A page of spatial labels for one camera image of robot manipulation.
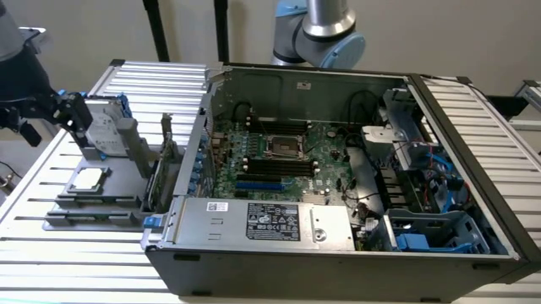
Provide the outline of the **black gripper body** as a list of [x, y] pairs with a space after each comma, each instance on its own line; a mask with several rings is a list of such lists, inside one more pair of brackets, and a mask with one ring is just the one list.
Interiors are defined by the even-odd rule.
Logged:
[[29, 46], [2, 62], [2, 109], [25, 118], [51, 118], [57, 110], [57, 91], [46, 69]]

